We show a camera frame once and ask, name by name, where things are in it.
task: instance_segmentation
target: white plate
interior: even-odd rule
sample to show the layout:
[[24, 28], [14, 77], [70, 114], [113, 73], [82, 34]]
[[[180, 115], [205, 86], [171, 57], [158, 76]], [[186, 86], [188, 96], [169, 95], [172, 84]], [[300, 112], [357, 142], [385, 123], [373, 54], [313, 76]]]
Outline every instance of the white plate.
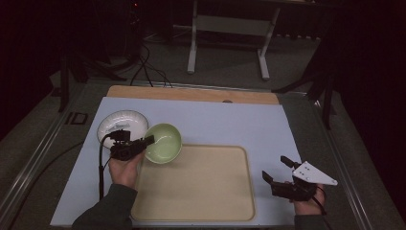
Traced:
[[[131, 141], [140, 139], [144, 137], [148, 130], [147, 118], [143, 114], [132, 110], [122, 110], [112, 113], [104, 118], [99, 125], [99, 141], [101, 141], [106, 134], [120, 129], [131, 131]], [[106, 138], [104, 146], [110, 149], [113, 143], [113, 140]]]

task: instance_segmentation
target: hand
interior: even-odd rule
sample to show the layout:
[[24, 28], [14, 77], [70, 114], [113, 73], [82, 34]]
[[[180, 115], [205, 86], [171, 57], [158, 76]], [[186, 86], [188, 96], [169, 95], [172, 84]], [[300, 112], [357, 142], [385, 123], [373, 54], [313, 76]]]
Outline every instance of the hand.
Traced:
[[[326, 198], [325, 193], [323, 192], [323, 185], [318, 184], [316, 190], [316, 195], [314, 196], [319, 202], [325, 206]], [[322, 210], [319, 205], [313, 200], [310, 199], [309, 201], [292, 201], [295, 206], [295, 213], [296, 215], [321, 215]]]
[[126, 187], [135, 190], [137, 165], [144, 158], [145, 154], [146, 152], [143, 151], [128, 161], [111, 158], [108, 162], [108, 167], [113, 183], [125, 185]]

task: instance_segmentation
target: cable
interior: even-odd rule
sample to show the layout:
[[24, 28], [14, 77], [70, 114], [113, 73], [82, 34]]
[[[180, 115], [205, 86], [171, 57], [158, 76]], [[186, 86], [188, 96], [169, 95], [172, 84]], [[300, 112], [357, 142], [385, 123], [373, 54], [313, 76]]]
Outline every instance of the cable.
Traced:
[[143, 58], [140, 56], [141, 66], [140, 66], [140, 68], [137, 70], [137, 72], [135, 72], [135, 74], [134, 74], [134, 76], [132, 77], [131, 82], [130, 82], [129, 85], [132, 85], [132, 83], [133, 83], [134, 80], [137, 78], [137, 75], [140, 73], [140, 71], [141, 71], [143, 68], [145, 68], [146, 62], [147, 62], [148, 59], [149, 59], [149, 49], [148, 49], [148, 47], [147, 47], [146, 45], [144, 45], [144, 44], [143, 44], [142, 46], [147, 49], [147, 58], [145, 59], [145, 61], [143, 61]]
[[79, 142], [79, 143], [73, 145], [71, 148], [69, 148], [69, 149], [63, 151], [63, 152], [60, 153], [57, 157], [55, 157], [52, 161], [50, 161], [50, 162], [44, 167], [44, 169], [42, 169], [42, 171], [39, 173], [39, 175], [38, 175], [38, 176], [36, 177], [36, 179], [33, 181], [32, 186], [30, 187], [30, 189], [29, 189], [28, 192], [26, 193], [24, 199], [21, 201], [21, 204], [20, 204], [20, 206], [18, 207], [17, 212], [15, 213], [14, 218], [12, 219], [11, 225], [9, 226], [9, 230], [12, 229], [12, 227], [13, 227], [14, 224], [15, 224], [15, 222], [17, 221], [17, 218], [18, 218], [18, 216], [20, 215], [21, 210], [23, 209], [24, 204], [25, 204], [25, 202], [26, 202], [27, 199], [28, 199], [28, 195], [29, 195], [29, 194], [31, 193], [31, 191], [33, 190], [33, 187], [35, 186], [36, 182], [38, 182], [38, 180], [39, 180], [39, 178], [41, 177], [41, 175], [44, 174], [44, 173], [48, 170], [48, 168], [49, 168], [52, 164], [54, 164], [54, 162], [56, 162], [57, 159], [59, 159], [62, 155], [66, 154], [67, 152], [73, 150], [74, 148], [76, 148], [76, 147], [78, 147], [78, 146], [83, 145], [83, 143], [84, 143], [84, 141]]
[[101, 145], [99, 148], [99, 200], [102, 200], [104, 197], [104, 166], [102, 165], [102, 148], [104, 146], [104, 141], [107, 137], [110, 137], [111, 133], [105, 135], [101, 139]]
[[167, 82], [170, 85], [171, 88], [173, 88], [172, 84], [170, 83], [170, 80], [167, 78], [167, 74], [159, 69], [156, 69], [152, 64], [146, 61], [146, 67], [149, 68], [150, 70], [155, 71], [157, 74], [159, 74], [163, 79], [164, 79], [164, 87], [167, 86]]

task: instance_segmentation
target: gray sleeve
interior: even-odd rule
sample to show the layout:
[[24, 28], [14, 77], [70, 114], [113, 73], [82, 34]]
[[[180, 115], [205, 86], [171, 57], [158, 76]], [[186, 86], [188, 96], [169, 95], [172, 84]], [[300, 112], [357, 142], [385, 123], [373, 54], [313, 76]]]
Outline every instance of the gray sleeve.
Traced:
[[137, 191], [124, 185], [112, 184], [101, 201], [75, 220], [72, 229], [132, 229], [129, 215], [136, 196]]
[[295, 216], [296, 230], [328, 230], [322, 215], [297, 215]]

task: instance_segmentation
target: white table leg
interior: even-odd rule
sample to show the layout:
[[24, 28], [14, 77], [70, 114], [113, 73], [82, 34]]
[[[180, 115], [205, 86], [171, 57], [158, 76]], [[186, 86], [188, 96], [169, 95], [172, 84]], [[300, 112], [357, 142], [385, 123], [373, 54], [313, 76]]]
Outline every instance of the white table leg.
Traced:
[[262, 78], [266, 81], [270, 80], [268, 66], [266, 65], [265, 54], [268, 49], [269, 42], [271, 41], [272, 33], [274, 33], [275, 26], [277, 24], [278, 15], [281, 9], [276, 8], [274, 15], [272, 16], [272, 21], [269, 23], [269, 30], [265, 37], [265, 42], [262, 46], [262, 49], [258, 49], [258, 58], [259, 58], [259, 68], [262, 74]]
[[192, 45], [189, 53], [188, 74], [194, 74], [194, 66], [196, 64], [196, 20], [197, 20], [197, 0], [193, 1], [193, 19], [192, 19]]

